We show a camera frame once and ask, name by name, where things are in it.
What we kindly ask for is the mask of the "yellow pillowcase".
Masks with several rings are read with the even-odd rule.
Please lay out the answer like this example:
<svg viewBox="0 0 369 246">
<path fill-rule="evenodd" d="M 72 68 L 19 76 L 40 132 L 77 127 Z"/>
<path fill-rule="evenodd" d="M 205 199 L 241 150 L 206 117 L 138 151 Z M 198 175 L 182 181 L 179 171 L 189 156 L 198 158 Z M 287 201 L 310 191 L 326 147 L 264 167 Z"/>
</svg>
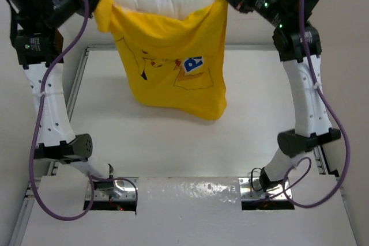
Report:
<svg viewBox="0 0 369 246">
<path fill-rule="evenodd" d="M 128 11 L 100 0 L 95 20 L 112 34 L 134 98 L 217 120 L 227 106 L 223 76 L 228 5 L 215 0 L 185 19 Z"/>
</svg>

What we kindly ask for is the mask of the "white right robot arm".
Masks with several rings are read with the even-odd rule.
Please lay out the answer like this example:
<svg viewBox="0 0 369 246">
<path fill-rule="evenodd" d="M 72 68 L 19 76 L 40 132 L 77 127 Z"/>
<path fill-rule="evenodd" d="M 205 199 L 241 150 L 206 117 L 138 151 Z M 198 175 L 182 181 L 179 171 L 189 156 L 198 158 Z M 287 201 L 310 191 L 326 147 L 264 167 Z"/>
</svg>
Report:
<svg viewBox="0 0 369 246">
<path fill-rule="evenodd" d="M 308 21 L 319 0 L 226 1 L 238 12 L 256 12 L 274 26 L 273 43 L 291 87 L 295 127 L 278 134 L 278 150 L 261 169 L 257 188 L 266 192 L 281 184 L 305 153 L 341 138 L 320 97 L 321 40 Z"/>
</svg>

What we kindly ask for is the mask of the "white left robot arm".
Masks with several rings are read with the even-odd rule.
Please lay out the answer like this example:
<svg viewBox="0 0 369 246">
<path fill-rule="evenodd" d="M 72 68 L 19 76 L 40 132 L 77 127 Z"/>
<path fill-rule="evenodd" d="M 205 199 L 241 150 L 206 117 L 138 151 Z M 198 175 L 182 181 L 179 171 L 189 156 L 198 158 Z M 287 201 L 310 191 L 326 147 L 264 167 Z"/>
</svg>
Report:
<svg viewBox="0 0 369 246">
<path fill-rule="evenodd" d="M 99 0 L 5 0 L 10 7 L 10 41 L 29 82 L 37 113 L 30 162 L 70 165 L 93 179 L 106 195 L 116 190 L 112 167 L 92 155 L 89 134 L 75 134 L 67 112 L 62 75 L 67 48 L 59 27 L 71 16 L 91 17 Z"/>
</svg>

